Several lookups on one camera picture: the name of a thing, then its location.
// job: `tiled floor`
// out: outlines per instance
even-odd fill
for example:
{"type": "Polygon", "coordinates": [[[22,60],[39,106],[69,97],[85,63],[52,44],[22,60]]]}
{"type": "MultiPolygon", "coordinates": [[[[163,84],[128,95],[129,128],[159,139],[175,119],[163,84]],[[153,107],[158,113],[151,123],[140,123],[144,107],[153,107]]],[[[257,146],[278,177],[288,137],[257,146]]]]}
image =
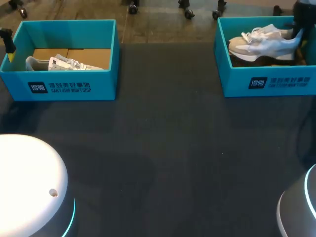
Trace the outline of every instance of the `tiled floor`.
{"type": "MultiPolygon", "coordinates": [[[[140,0],[138,14],[129,15],[126,0],[24,0],[27,20],[116,19],[120,42],[212,41],[217,0],[192,0],[195,17],[187,20],[177,0],[140,0]]],[[[16,31],[22,20],[6,0],[0,1],[0,26],[16,31]]],[[[290,8],[288,0],[229,0],[226,16],[271,15],[274,4],[290,8]]]]}

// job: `cardboard box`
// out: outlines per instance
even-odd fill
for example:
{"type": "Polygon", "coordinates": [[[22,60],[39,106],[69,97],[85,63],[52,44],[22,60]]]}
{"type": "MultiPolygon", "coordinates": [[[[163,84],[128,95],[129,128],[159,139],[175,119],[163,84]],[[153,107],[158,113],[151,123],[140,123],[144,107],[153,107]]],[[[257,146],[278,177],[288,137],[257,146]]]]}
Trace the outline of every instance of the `cardboard box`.
{"type": "Polygon", "coordinates": [[[119,70],[115,20],[22,21],[13,41],[15,58],[10,63],[5,56],[0,76],[14,100],[115,99],[119,70]],[[28,56],[48,60],[57,53],[105,69],[25,71],[28,56]]]}
{"type": "Polygon", "coordinates": [[[316,29],[301,48],[307,66],[233,67],[227,43],[255,27],[274,24],[285,29],[293,16],[223,17],[218,19],[214,53],[224,95],[283,96],[316,94],[316,29]]]}

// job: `caster wheel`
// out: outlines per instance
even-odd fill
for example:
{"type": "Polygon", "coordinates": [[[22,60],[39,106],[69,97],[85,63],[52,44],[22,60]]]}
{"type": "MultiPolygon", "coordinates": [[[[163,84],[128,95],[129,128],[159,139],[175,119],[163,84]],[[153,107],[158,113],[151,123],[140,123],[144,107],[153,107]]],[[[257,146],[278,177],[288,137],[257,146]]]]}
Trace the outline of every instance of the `caster wheel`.
{"type": "Polygon", "coordinates": [[[20,12],[23,19],[28,17],[28,13],[26,12],[25,8],[19,9],[19,12],[20,12]]]}
{"type": "Polygon", "coordinates": [[[18,8],[18,5],[17,5],[15,2],[13,2],[13,1],[9,1],[9,5],[11,6],[11,8],[12,8],[13,10],[15,10],[15,9],[18,8]]]}
{"type": "Polygon", "coordinates": [[[128,6],[128,11],[129,11],[130,14],[134,15],[134,14],[137,13],[138,8],[137,8],[137,6],[135,6],[135,5],[129,5],[129,6],[128,6]]]}
{"type": "Polygon", "coordinates": [[[213,19],[217,21],[218,17],[222,16],[222,13],[220,11],[213,11],[212,16],[213,16],[213,19]]]}
{"type": "Polygon", "coordinates": [[[185,16],[185,18],[187,18],[187,19],[192,19],[193,17],[195,17],[195,15],[193,14],[193,11],[192,10],[185,10],[185,12],[184,12],[184,16],[185,16]]]}
{"type": "Polygon", "coordinates": [[[281,16],[281,14],[283,13],[282,9],[280,8],[280,6],[276,5],[273,8],[273,16],[281,16]]]}

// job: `shoe sole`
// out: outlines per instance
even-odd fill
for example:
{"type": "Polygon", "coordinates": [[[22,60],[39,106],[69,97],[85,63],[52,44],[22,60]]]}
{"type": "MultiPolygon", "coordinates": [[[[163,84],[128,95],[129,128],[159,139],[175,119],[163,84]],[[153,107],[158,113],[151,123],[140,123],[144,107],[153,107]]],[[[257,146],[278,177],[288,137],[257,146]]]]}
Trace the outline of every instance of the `shoe sole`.
{"type": "Polygon", "coordinates": [[[237,58],[240,58],[242,60],[248,61],[248,62],[254,62],[256,61],[258,58],[262,57],[262,56],[268,56],[268,57],[272,57],[275,58],[277,60],[284,60],[284,61],[292,61],[294,60],[294,54],[295,53],[287,53],[287,54],[281,54],[281,55],[265,55],[265,54],[259,54],[259,55],[244,55],[244,54],[240,54],[240,53],[235,53],[231,50],[229,50],[229,52],[233,55],[235,55],[237,58]]]}

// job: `teal box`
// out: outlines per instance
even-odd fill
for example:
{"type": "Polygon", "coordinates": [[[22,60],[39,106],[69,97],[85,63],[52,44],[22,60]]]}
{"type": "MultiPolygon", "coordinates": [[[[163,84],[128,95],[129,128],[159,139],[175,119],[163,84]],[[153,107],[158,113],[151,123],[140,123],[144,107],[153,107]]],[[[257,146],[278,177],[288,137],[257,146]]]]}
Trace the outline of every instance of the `teal box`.
{"type": "Polygon", "coordinates": [[[227,43],[242,32],[274,24],[286,29],[293,16],[219,18],[214,53],[225,97],[316,94],[316,29],[302,48],[307,66],[232,67],[227,43]]]}
{"type": "Polygon", "coordinates": [[[13,41],[14,60],[10,63],[5,56],[0,76],[14,100],[115,99],[119,70],[115,20],[22,21],[13,41]],[[26,72],[25,60],[36,48],[111,49],[109,69],[26,72]]]}

